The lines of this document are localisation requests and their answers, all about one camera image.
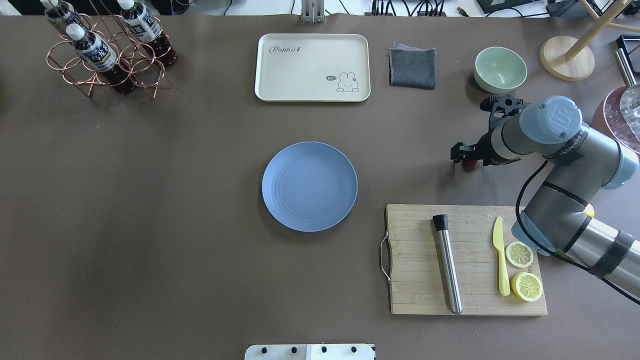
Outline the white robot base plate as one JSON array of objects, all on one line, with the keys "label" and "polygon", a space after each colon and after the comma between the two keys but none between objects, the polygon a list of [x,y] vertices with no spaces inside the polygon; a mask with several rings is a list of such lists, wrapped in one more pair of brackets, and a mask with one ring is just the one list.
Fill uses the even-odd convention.
[{"label": "white robot base plate", "polygon": [[374,344],[309,343],[254,344],[247,347],[245,360],[375,360]]}]

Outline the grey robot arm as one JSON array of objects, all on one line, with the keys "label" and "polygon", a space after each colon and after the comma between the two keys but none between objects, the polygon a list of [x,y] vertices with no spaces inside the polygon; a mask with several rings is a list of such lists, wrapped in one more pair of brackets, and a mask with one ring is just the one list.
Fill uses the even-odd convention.
[{"label": "grey robot arm", "polygon": [[511,95],[489,96],[487,132],[477,143],[456,143],[455,163],[502,166],[539,154],[552,169],[521,209],[516,199],[512,234],[538,253],[553,256],[603,281],[634,303],[639,301],[639,240],[585,209],[601,189],[617,189],[639,167],[630,148],[583,121],[566,96],[528,103]]}]

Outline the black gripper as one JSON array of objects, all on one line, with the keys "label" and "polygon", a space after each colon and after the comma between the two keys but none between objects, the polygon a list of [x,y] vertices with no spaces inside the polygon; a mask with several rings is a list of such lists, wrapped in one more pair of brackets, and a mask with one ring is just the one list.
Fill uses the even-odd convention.
[{"label": "black gripper", "polygon": [[502,132],[487,132],[475,145],[457,142],[450,149],[453,163],[475,162],[482,160],[483,166],[503,166],[517,162],[521,155],[508,148]]}]

